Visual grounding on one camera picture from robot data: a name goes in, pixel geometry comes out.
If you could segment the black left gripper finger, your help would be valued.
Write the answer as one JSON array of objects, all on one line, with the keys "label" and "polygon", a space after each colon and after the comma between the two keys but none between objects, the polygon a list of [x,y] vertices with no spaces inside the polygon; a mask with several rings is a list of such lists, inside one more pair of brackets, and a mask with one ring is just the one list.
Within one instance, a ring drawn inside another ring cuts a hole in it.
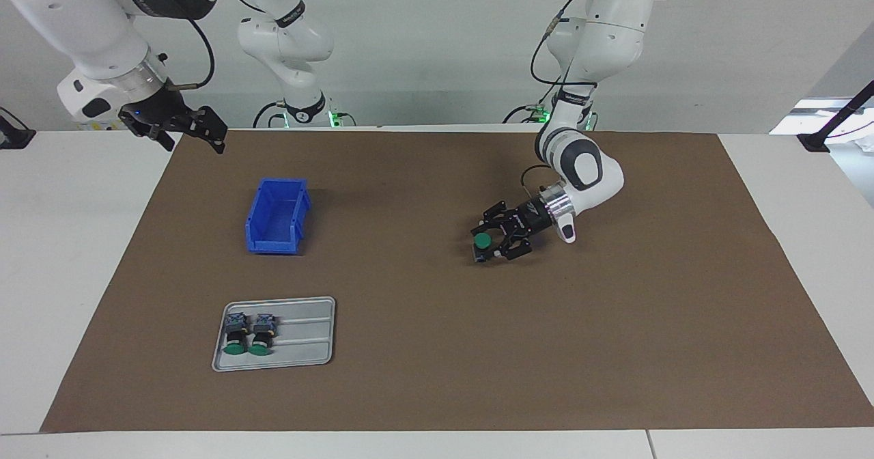
[{"label": "black left gripper finger", "polygon": [[499,201],[485,210],[477,226],[471,229],[471,235],[499,232],[503,236],[511,236],[520,229],[518,209],[507,207],[505,201]]},{"label": "black left gripper finger", "polygon": [[533,247],[531,246],[531,242],[528,241],[527,238],[519,239],[518,241],[502,242],[498,245],[494,245],[489,250],[489,260],[492,259],[501,259],[506,261],[512,261],[518,259],[524,255],[528,255],[533,251]]}]

